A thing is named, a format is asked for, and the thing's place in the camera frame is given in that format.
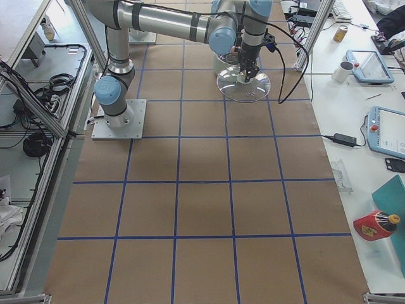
screen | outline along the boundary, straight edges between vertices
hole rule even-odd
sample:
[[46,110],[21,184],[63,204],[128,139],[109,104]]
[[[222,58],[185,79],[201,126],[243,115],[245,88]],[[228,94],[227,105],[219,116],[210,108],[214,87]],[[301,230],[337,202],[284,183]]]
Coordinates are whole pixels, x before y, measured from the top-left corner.
[[353,51],[353,56],[360,64],[365,79],[389,79],[380,58],[374,52],[359,52]]
[[405,116],[380,110],[380,142],[383,149],[405,154]]

pen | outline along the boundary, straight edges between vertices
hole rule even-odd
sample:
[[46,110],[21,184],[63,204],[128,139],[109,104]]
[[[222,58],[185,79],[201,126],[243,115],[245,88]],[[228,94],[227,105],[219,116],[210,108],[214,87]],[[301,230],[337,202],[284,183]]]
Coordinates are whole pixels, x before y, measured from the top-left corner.
[[374,97],[377,97],[377,96],[381,96],[381,95],[382,95],[382,94],[377,94],[377,95],[374,95],[374,96],[372,96],[372,97],[366,98],[366,100],[367,100],[367,99],[374,98]]

metal mounting plate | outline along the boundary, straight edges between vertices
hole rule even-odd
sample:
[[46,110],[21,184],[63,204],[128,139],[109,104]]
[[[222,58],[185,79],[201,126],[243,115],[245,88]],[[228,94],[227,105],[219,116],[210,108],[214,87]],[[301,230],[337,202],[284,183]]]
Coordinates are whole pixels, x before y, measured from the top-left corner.
[[129,35],[130,44],[155,44],[156,43],[156,33],[147,33],[145,36],[134,38]]
[[[128,99],[128,105],[134,110],[132,123],[122,128],[110,128],[104,119],[96,120],[92,133],[93,139],[141,139],[144,129],[146,99]],[[100,107],[98,116],[104,115]]]

floor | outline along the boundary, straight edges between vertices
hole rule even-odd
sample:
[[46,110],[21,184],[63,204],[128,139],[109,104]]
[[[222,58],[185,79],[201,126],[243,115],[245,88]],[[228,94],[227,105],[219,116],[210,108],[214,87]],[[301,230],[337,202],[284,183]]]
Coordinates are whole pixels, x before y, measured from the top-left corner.
[[[287,30],[280,3],[270,19]],[[284,96],[295,51],[271,32],[289,68]],[[262,50],[272,89],[249,104],[223,98],[204,44],[158,35],[131,58],[127,98],[147,99],[144,137],[93,141],[88,130],[44,288],[52,303],[362,303],[304,83],[277,103],[278,54]]]

yellow cap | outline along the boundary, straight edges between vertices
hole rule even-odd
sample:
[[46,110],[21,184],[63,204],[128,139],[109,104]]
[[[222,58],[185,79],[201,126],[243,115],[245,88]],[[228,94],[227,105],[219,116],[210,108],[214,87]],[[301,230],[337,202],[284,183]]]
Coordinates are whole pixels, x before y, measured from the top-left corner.
[[388,220],[389,220],[389,222],[390,222],[391,224],[398,224],[398,223],[401,221],[401,219],[399,218],[399,216],[396,215],[396,214],[390,215],[390,216],[388,217]]

